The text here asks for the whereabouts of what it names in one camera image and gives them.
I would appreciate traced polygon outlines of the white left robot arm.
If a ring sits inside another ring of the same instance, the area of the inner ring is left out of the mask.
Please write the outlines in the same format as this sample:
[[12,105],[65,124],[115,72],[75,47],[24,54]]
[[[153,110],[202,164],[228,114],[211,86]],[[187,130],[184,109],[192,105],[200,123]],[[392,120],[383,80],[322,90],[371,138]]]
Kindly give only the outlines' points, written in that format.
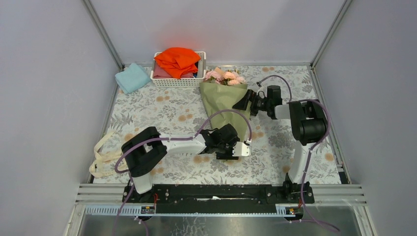
[[161,134],[151,126],[121,146],[135,190],[144,194],[152,189],[151,170],[168,154],[215,154],[217,159],[237,160],[250,156],[248,141],[242,142],[231,124],[212,130],[202,129],[194,136]]

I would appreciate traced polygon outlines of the green and orange wrapping paper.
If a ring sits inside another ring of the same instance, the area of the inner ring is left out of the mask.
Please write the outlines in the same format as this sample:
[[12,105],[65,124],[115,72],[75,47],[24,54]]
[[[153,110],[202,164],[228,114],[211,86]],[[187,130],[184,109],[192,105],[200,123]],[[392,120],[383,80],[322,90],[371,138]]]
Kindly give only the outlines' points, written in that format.
[[222,76],[223,85],[216,84],[214,80],[203,80],[200,83],[200,95],[208,115],[208,120],[205,123],[211,125],[210,130],[231,124],[237,131],[240,142],[250,140],[252,128],[249,125],[249,108],[247,110],[236,110],[232,108],[245,95],[248,90],[247,83],[228,86],[227,80],[223,79],[223,74],[227,71],[219,68],[214,69],[214,71]]

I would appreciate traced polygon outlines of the cream ribbon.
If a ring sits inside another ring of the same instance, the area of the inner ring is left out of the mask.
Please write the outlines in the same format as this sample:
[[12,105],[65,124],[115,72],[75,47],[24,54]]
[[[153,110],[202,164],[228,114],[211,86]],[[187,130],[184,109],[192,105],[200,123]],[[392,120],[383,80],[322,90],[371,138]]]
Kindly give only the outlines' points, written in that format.
[[114,135],[117,134],[115,131],[111,131],[104,135],[94,146],[94,161],[89,167],[89,173],[95,178],[107,177],[115,175],[116,171],[114,169],[106,171],[103,167],[104,164],[110,163],[113,160],[118,160],[122,156],[121,150],[110,151],[107,153],[99,152],[103,145]]

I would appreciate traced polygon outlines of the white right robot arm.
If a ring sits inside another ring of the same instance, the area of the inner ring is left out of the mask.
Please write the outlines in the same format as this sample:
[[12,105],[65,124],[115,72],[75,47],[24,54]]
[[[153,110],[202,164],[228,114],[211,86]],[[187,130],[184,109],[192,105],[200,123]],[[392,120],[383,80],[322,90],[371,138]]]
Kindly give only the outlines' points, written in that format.
[[303,99],[283,103],[280,86],[268,86],[266,95],[249,89],[233,109],[249,108],[252,116],[266,112],[271,119],[288,119],[292,135],[297,141],[294,160],[286,181],[304,184],[307,180],[312,150],[329,134],[326,108],[317,99]]

